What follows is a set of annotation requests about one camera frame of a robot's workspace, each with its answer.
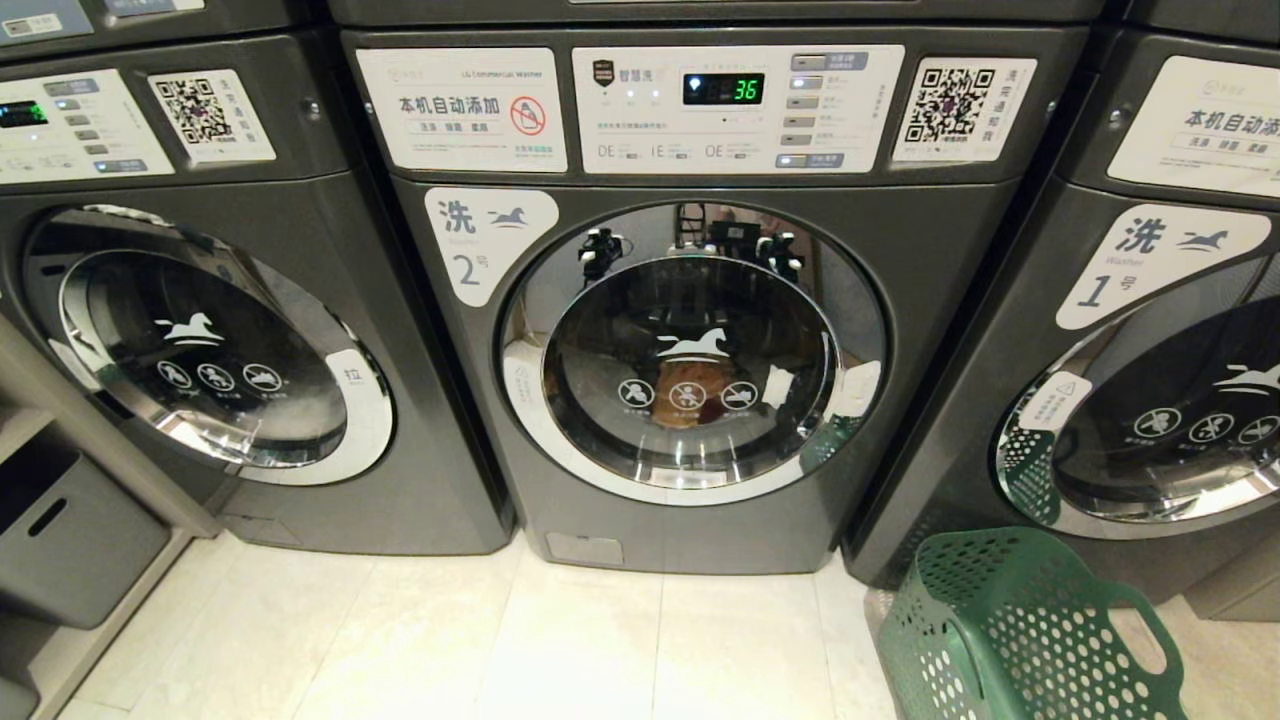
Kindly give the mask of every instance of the circular icon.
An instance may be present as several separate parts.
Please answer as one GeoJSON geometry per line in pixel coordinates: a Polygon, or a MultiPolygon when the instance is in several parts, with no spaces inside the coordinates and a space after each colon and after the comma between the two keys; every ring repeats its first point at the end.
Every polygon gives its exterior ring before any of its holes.
{"type": "Polygon", "coordinates": [[[676,383],[667,397],[681,410],[698,410],[707,402],[707,391],[698,383],[676,383]]]}
{"type": "Polygon", "coordinates": [[[284,384],[279,373],[260,363],[244,365],[244,373],[242,374],[244,375],[244,382],[264,392],[275,392],[284,384]]]}
{"type": "Polygon", "coordinates": [[[1187,437],[1193,442],[1213,442],[1215,439],[1225,436],[1234,424],[1235,418],[1228,415],[1226,413],[1213,413],[1212,415],[1201,418],[1198,423],[1192,425],[1187,437]]]}
{"type": "Polygon", "coordinates": [[[547,129],[547,110],[527,95],[511,101],[511,124],[524,135],[534,136],[547,129]]]}
{"type": "Polygon", "coordinates": [[[653,405],[653,386],[632,378],[618,384],[618,397],[631,407],[648,407],[653,405]]]}
{"type": "Polygon", "coordinates": [[[1277,428],[1280,428],[1280,415],[1267,415],[1244,425],[1236,439],[1244,445],[1253,445],[1276,432],[1277,428]]]}
{"type": "Polygon", "coordinates": [[[1133,432],[1142,437],[1160,437],[1174,432],[1183,421],[1183,414],[1172,407],[1147,410],[1133,424],[1133,432]]]}
{"type": "Polygon", "coordinates": [[[196,368],[196,374],[200,375],[200,382],[219,392],[227,392],[236,387],[232,374],[212,363],[205,363],[196,368]]]}
{"type": "Polygon", "coordinates": [[[169,380],[169,384],[174,387],[182,389],[191,387],[191,375],[187,374],[187,370],[183,370],[180,366],[174,365],[168,360],[156,363],[156,370],[160,372],[161,378],[169,380]]]}
{"type": "Polygon", "coordinates": [[[721,391],[721,404],[730,410],[746,410],[755,405],[755,400],[759,396],[760,393],[755,389],[754,384],[739,380],[721,391]]]}

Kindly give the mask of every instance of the front-load washer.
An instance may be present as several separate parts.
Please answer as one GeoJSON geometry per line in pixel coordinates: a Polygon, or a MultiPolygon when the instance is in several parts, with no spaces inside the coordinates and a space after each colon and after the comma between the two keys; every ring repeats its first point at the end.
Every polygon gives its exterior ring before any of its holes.
{"type": "Polygon", "coordinates": [[[820,566],[1084,35],[348,31],[538,555],[820,566]]]}
{"type": "Polygon", "coordinates": [[[0,307],[246,539],[488,552],[511,502],[406,281],[334,40],[0,69],[0,307]]]}
{"type": "Polygon", "coordinates": [[[1280,523],[1280,53],[1100,40],[1056,170],[846,539],[859,579],[1024,524],[1162,601],[1280,523]]]}
{"type": "Polygon", "coordinates": [[[307,0],[0,0],[0,63],[317,19],[307,0]]]}

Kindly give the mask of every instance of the red prohibition sign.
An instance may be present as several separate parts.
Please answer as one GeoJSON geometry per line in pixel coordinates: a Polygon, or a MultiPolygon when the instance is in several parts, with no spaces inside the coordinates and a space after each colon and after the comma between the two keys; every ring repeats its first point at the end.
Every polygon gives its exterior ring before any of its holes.
{"type": "Polygon", "coordinates": [[[539,135],[547,129],[547,110],[541,102],[521,95],[511,101],[511,124],[524,135],[539,135]]]}

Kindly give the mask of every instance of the number 1 sticker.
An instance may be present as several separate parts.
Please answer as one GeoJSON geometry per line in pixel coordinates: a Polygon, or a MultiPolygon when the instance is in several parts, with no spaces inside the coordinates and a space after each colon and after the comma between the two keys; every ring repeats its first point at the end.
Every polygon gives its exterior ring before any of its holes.
{"type": "Polygon", "coordinates": [[[453,293],[483,307],[516,259],[559,220],[538,190],[433,187],[424,200],[453,293]]]}
{"type": "Polygon", "coordinates": [[[1185,277],[1254,250],[1271,234],[1265,215],[1183,205],[1135,205],[1116,218],[1057,309],[1075,331],[1185,277]]]}

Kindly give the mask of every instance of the floor tile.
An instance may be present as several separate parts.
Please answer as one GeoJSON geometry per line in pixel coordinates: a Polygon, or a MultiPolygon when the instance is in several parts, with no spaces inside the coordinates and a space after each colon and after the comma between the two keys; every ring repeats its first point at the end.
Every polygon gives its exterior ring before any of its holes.
{"type": "Polygon", "coordinates": [[[244,547],[227,532],[214,539],[192,541],[76,697],[131,710],[244,547]]]}
{"type": "Polygon", "coordinates": [[[524,548],[379,560],[294,720],[466,717],[524,548]]]}
{"type": "Polygon", "coordinates": [[[1183,656],[1190,717],[1280,717],[1280,624],[1212,623],[1179,596],[1156,609],[1183,656]]]}
{"type": "Polygon", "coordinates": [[[662,577],[520,565],[480,717],[648,719],[662,577]]]}
{"type": "Polygon", "coordinates": [[[246,547],[131,720],[289,720],[372,570],[246,547]]]}
{"type": "Polygon", "coordinates": [[[129,712],[86,700],[73,700],[67,703],[58,720],[129,720],[129,712]]]}
{"type": "Polygon", "coordinates": [[[813,577],[667,578],[653,717],[831,720],[813,577]]]}
{"type": "Polygon", "coordinates": [[[864,610],[867,585],[845,573],[838,556],[814,575],[814,583],[836,717],[893,717],[893,698],[864,610]]]}

